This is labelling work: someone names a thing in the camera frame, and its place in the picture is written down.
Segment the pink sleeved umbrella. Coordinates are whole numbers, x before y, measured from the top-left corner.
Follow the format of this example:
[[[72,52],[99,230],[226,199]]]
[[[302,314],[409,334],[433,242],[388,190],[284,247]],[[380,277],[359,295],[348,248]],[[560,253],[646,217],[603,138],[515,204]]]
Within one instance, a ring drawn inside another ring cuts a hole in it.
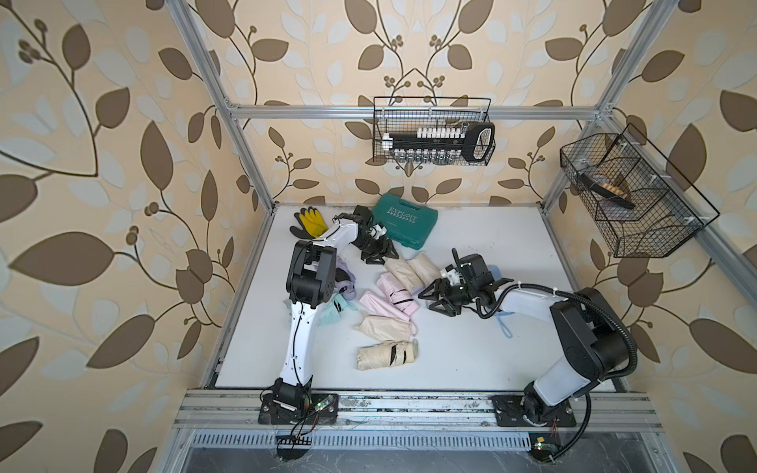
[[[420,305],[412,294],[390,272],[380,275],[377,286],[393,307],[404,315],[412,317],[419,311]]]

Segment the lilac umbrella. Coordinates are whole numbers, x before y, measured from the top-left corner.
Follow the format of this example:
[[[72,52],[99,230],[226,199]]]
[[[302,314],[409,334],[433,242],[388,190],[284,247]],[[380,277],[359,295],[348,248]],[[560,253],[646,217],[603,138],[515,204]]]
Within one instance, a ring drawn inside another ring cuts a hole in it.
[[[357,297],[356,277],[341,257],[337,258],[336,262],[335,291],[346,301],[353,301]]]

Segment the cream umbrella sleeve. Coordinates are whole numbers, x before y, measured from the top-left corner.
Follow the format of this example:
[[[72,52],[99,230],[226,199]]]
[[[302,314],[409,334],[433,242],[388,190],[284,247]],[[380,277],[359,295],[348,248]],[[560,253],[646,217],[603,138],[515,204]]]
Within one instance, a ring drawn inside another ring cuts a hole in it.
[[[355,329],[378,342],[409,341],[417,333],[411,322],[378,315],[364,317]]]

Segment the cream bare umbrella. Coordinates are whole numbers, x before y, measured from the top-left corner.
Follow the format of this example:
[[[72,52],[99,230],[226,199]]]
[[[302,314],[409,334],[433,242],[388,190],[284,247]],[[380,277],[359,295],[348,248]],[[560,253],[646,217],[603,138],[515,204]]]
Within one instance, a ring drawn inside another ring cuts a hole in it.
[[[370,371],[413,364],[418,358],[418,342],[388,341],[358,351],[357,369]]]

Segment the mint green umbrella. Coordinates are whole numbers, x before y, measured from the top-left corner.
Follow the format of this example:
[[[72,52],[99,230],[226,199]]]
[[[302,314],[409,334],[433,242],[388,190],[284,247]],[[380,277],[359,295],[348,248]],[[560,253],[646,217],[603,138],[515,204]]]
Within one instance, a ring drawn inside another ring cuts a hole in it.
[[[345,311],[356,311],[358,307],[351,301],[347,301],[343,295],[334,293],[331,299],[325,303],[320,304],[317,307],[312,307],[308,303],[299,303],[286,301],[287,307],[291,309],[294,323],[297,324],[299,320],[303,324],[327,325],[341,321],[342,314]]]

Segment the pink umbrella sleeve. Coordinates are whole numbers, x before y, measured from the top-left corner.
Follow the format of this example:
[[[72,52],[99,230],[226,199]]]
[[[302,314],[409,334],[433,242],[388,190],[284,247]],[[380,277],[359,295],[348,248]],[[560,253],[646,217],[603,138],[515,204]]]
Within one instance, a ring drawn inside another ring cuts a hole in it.
[[[370,315],[376,315],[377,317],[388,317],[405,322],[411,321],[411,316],[407,315],[400,309],[397,309],[391,302],[376,295],[371,291],[366,291],[359,299],[359,303],[367,313]]]

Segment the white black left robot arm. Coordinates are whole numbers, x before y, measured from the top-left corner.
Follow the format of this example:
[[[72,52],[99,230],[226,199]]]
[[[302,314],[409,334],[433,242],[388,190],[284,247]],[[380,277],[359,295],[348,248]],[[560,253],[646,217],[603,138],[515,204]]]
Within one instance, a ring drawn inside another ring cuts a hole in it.
[[[311,332],[321,307],[337,289],[339,253],[355,246],[361,259],[374,265],[396,259],[398,253],[386,227],[365,206],[358,205],[352,212],[337,215],[330,226],[313,207],[300,209],[295,218],[299,223],[295,231],[300,239],[295,244],[286,280],[292,327],[280,378],[282,384],[304,388],[311,381],[308,362]]]

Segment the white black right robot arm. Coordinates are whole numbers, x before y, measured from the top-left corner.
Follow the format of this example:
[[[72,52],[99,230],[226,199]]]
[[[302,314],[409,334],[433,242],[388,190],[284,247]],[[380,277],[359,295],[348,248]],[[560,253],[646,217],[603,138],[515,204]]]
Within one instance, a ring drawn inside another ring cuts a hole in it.
[[[419,293],[428,309],[457,317],[465,309],[481,319],[519,313],[550,322],[562,356],[524,389],[522,409],[532,416],[638,367],[638,345],[605,298],[593,288],[571,293],[497,276],[484,258],[453,252],[453,264]]]

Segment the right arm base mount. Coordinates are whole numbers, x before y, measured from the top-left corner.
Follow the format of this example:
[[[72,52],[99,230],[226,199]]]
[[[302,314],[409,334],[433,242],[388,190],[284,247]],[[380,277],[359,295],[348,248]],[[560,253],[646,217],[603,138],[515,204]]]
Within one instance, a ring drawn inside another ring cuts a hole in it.
[[[499,394],[490,398],[496,422],[503,428],[573,428],[576,417],[568,399],[549,406],[533,393]]]

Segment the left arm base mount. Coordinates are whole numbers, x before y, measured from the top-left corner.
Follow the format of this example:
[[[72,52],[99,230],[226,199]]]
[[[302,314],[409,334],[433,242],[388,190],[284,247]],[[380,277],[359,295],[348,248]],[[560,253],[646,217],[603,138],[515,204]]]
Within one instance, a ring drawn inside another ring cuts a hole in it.
[[[258,423],[292,425],[297,423],[333,425],[338,416],[339,395],[313,393],[311,383],[287,384],[278,378],[260,394]]]

